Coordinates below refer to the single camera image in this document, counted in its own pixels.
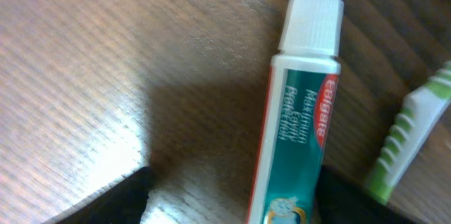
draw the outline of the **dark blurry object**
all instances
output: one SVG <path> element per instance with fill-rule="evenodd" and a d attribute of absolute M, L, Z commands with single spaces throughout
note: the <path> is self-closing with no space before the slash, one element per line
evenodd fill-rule
<path fill-rule="evenodd" d="M 152 182 L 151 169 L 143 167 L 58 223 L 139 224 Z"/>
<path fill-rule="evenodd" d="M 316 186 L 316 200 L 323 224 L 415 224 L 371 198 L 357 185 L 346 181 L 335 171 L 321 167 Z"/>

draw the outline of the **brown wooden surface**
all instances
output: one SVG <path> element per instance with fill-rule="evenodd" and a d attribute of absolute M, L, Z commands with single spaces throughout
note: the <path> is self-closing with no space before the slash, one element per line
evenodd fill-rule
<path fill-rule="evenodd" d="M 403 96 L 450 59 L 451 1 L 344 2 L 325 162 L 361 182 Z M 0 223 L 74 211 L 149 161 L 144 223 L 242 223 L 286 6 L 0 0 Z M 447 112 L 390 200 L 430 223 L 451 220 L 450 130 Z"/>

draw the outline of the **tube cap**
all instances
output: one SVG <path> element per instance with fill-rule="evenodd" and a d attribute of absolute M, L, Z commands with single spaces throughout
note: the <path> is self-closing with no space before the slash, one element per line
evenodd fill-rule
<path fill-rule="evenodd" d="M 341 0 L 290 0 L 279 49 L 338 56 L 342 19 Z"/>

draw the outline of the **green label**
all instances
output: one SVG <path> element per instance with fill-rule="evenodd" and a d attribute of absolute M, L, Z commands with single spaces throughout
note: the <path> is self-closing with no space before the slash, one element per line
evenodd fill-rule
<path fill-rule="evenodd" d="M 337 81 L 337 75 L 284 72 L 262 223 L 308 223 Z"/>

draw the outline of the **toothbrush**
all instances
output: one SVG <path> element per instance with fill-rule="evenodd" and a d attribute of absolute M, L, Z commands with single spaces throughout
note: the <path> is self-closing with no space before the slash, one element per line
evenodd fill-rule
<path fill-rule="evenodd" d="M 370 195 L 386 204 L 396 184 L 451 101 L 451 61 L 404 98 L 381 155 L 366 181 Z"/>

